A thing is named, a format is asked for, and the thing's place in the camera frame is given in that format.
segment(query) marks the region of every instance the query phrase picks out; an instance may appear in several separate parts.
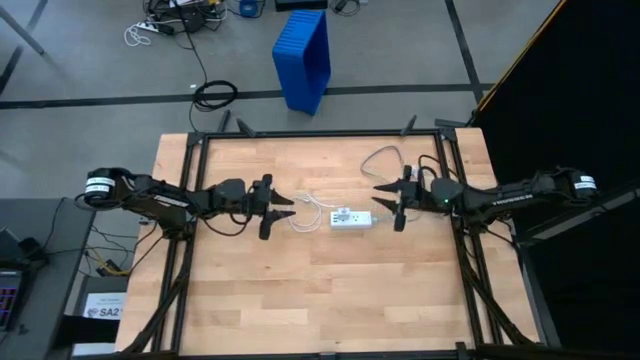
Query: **table leg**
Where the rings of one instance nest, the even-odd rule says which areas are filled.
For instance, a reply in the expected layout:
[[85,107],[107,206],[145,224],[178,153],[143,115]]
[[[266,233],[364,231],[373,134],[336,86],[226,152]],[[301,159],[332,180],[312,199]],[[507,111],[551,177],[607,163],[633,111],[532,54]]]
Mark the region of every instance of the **table leg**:
[[31,37],[31,35],[29,35],[22,26],[20,26],[20,24],[18,24],[18,22],[7,12],[7,10],[4,9],[4,7],[2,7],[2,5],[0,5],[0,18],[4,19],[4,21],[6,21],[7,24],[9,24],[9,26],[11,26],[13,30],[15,30],[18,35],[20,35],[24,41],[31,46],[31,48],[33,48],[33,50],[40,55],[44,54],[42,46],[40,46],[40,44],[38,44],[38,42],[35,41],[35,39]]

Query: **black curtain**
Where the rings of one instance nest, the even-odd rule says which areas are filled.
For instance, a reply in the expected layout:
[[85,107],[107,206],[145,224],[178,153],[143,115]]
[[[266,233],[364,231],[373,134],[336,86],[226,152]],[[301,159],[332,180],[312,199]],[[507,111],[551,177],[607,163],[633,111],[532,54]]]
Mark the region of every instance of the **black curtain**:
[[640,353],[638,214],[635,200],[531,249],[563,347]]
[[[557,165],[606,194],[640,177],[640,1],[569,0],[473,123],[500,183]],[[518,211],[523,233],[562,211]]]

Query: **desk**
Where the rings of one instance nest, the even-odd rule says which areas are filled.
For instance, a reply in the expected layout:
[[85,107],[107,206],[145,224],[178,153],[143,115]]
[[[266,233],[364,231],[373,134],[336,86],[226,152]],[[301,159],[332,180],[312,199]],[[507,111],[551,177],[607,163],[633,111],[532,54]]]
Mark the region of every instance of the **desk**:
[[[495,186],[481,130],[457,130],[457,136],[469,183]],[[179,183],[186,139],[186,134],[162,136],[155,178]],[[285,197],[310,192],[324,203],[383,215],[370,197],[392,195],[373,190],[378,183],[359,167],[391,144],[411,164],[421,154],[437,154],[431,136],[216,139],[209,143],[203,188],[225,178],[248,182],[272,173],[274,187]],[[392,151],[376,157],[369,169],[390,180],[400,174]],[[315,208],[300,203],[295,210],[300,222],[308,222]],[[456,341],[472,346],[448,217],[424,213],[397,233],[390,220],[373,229],[331,231],[327,216],[312,233],[297,233],[279,221],[269,241],[258,239],[258,221],[235,238],[198,226],[180,353],[435,350],[451,349]],[[228,217],[211,224],[234,229]],[[509,235],[501,224],[491,228]],[[514,251],[491,235],[481,239],[496,300],[525,335],[537,340]],[[136,258],[150,244],[138,246]],[[155,310],[167,247],[168,242],[158,246],[130,279],[117,349],[134,339]],[[165,334],[170,334],[172,318],[170,312]],[[488,333],[484,319],[483,328]],[[169,337],[164,337],[164,348]]]
[[[60,199],[0,200],[0,228],[6,226],[18,239],[33,237],[42,244],[49,234],[59,202]],[[64,200],[47,252],[83,248],[94,215],[92,211],[76,208],[73,200]],[[20,335],[11,331],[0,345],[0,359],[64,359],[69,356],[70,349],[50,352],[50,348],[81,259],[81,251],[49,257],[49,265],[35,275],[33,287],[15,322],[16,329],[19,324],[24,324],[28,332]]]

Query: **wooden table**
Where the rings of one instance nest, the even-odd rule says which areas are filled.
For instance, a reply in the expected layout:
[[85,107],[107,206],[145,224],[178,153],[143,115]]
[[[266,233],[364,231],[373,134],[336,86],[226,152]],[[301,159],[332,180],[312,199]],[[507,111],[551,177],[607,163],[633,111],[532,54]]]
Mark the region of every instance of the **wooden table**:
[[[469,183],[495,186],[481,130],[457,130],[457,135]],[[179,183],[186,138],[162,136],[154,178]],[[285,197],[309,192],[324,203],[371,210],[382,221],[372,229],[332,231],[325,212],[319,230],[298,233],[281,220],[269,241],[258,239],[257,220],[234,238],[198,226],[181,354],[440,350],[452,349],[456,341],[473,347],[449,218],[423,213],[397,233],[393,220],[384,216],[388,212],[370,199],[393,194],[373,190],[379,180],[363,176],[360,164],[391,144],[408,164],[416,164],[421,154],[437,154],[430,136],[211,141],[204,188],[226,178],[249,183],[272,173],[274,187]],[[368,168],[389,180],[400,175],[393,151],[381,153]],[[299,222],[310,221],[315,211],[301,202],[294,209]],[[228,217],[211,223],[223,231],[237,227]],[[509,236],[502,224],[491,229]],[[481,239],[496,300],[525,335],[537,340],[513,249],[489,234]],[[138,246],[136,259],[151,243]],[[156,308],[167,247],[168,242],[157,246],[132,275],[118,349],[134,339]],[[483,308],[480,313],[489,339]],[[172,312],[168,319],[164,348]]]

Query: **electronic device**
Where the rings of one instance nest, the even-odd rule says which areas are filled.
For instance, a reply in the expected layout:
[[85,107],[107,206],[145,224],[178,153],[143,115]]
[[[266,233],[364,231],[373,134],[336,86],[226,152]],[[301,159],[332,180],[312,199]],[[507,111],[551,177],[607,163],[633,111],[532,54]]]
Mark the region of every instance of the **electronic device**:
[[[188,215],[205,220],[220,235],[235,236],[206,223],[228,214],[234,223],[243,226],[242,230],[253,216],[262,217],[259,237],[267,240],[274,222],[295,214],[270,209],[270,205],[293,205],[293,201],[271,189],[272,181],[272,176],[266,174],[262,180],[254,181],[248,191],[242,179],[227,179],[206,190],[189,191],[123,168],[99,168],[87,175],[82,196],[96,210],[122,208],[156,220],[169,239],[184,240],[193,235],[193,221]],[[245,219],[237,220],[234,215],[244,215]]]
[[395,214],[395,231],[404,230],[405,209],[454,214],[462,217],[465,226],[472,227],[491,224],[513,210],[539,203],[587,206],[598,194],[591,176],[571,168],[538,172],[532,179],[486,190],[447,178],[436,178],[431,182],[431,191],[428,191],[422,185],[424,179],[421,181],[420,178],[411,181],[411,166],[407,165],[401,179],[374,187],[380,191],[400,193],[399,201],[373,198]]

